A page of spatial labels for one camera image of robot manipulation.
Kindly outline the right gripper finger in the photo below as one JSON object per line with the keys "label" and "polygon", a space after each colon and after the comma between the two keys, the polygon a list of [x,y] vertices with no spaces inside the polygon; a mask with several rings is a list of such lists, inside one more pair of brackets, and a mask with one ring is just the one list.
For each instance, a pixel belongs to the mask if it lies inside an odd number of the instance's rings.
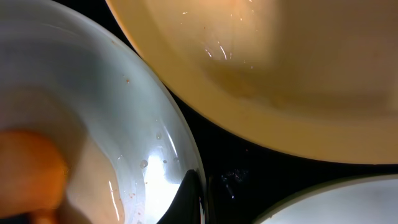
{"label": "right gripper finger", "polygon": [[168,210],[158,224],[200,224],[202,189],[198,173],[186,172]]}

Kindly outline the orange and green sponge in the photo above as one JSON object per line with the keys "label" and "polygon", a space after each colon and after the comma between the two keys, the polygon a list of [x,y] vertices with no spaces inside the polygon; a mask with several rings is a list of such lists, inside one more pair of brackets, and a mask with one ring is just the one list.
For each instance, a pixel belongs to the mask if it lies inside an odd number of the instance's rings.
{"label": "orange and green sponge", "polygon": [[1,132],[1,218],[58,223],[68,167],[56,145],[29,131]]}

